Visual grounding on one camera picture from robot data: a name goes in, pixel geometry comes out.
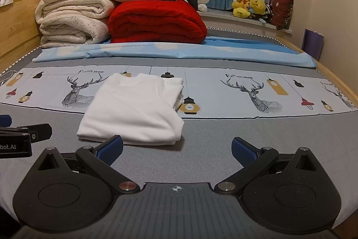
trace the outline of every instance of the ribbed gray panel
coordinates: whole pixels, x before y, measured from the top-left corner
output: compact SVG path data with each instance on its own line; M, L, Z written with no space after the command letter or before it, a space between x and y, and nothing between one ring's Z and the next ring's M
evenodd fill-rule
M330 231L287 235L254 222L234 196L214 193L207 183L148 183L122 195L111 211L85 229L45 234L28 227L13 239L335 239Z

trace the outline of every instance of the wooden bed rail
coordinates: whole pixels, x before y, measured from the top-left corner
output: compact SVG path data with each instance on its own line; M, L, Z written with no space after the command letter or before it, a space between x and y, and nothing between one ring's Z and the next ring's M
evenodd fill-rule
M0 7L0 73L40 45L35 9L40 0L14 0Z
M281 43L285 44L288 48L303 53L304 51L291 42L287 41L282 37L276 37ZM325 77L327 78L332 84L334 84L349 100L352 104L354 104L358 108L358 95L351 90L348 85L346 85L341 79L338 78L332 71L330 71L326 66L315 60L317 63L316 69Z

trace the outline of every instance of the deer antler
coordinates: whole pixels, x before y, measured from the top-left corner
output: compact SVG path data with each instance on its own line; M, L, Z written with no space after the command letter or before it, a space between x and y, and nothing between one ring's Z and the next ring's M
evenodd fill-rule
M77 86L77 79L78 79L78 77L75 79L75 80L72 80L72 78L67 78L67 81L70 83L70 84L72 84L74 87L76 87Z
M227 86L229 87L232 87L232 88L238 88L240 89L241 91L243 92L249 92L245 86L242 86L242 85L239 85L237 82L236 82L236 86L235 85L232 85L229 81L231 80L231 77L226 81L226 82L223 82L222 80L220 80L223 84L226 84Z
M94 81L93 78L92 78L92 80L91 80L90 82L86 82L86 83L84 83L83 85L81 85L81 86L79 86L79 87L85 88L85 87L87 87L87 86L89 86L89 85L91 85L91 84L100 83L100 82L106 80L107 78L108 78L108 76L107 76L105 79L103 79L103 77L100 75L100 78L99 78L98 80L95 80L95 81Z
M330 93L333 93L335 96L340 97L342 95L340 92L336 93L336 92L333 92L333 91L329 90L328 88L326 88L326 85L324 83L322 83L322 84L323 84L325 90L329 91Z
M259 89L263 89L263 88L264 88L264 83L259 84L259 83L258 83L257 81L255 81L255 80L252 80L252 81L257 83L257 87L256 87L256 86L254 86L254 85L251 83L251 85L252 85L252 89L251 89L251 91L252 91L252 92L254 92L254 91L256 91L256 90L259 90Z

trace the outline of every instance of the crosshair symbol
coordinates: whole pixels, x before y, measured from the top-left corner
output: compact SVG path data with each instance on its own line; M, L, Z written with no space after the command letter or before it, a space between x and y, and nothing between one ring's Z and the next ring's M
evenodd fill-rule
M179 185L176 185L175 187L172 188L172 190L175 191L175 192L181 191L182 189L184 189L184 188L182 188Z

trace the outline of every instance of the wooden bed frame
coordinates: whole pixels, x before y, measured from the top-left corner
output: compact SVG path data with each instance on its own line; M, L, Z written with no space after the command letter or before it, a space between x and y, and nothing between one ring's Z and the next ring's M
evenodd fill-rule
M0 7L0 73L40 45L41 33L34 17L39 2L40 0L14 0L13 4ZM288 48L303 52L284 38L277 36L277 39ZM358 107L358 95L333 72L318 61L316 62L317 70ZM356 212L334 231L342 239L352 239L358 236L357 226L358 214Z

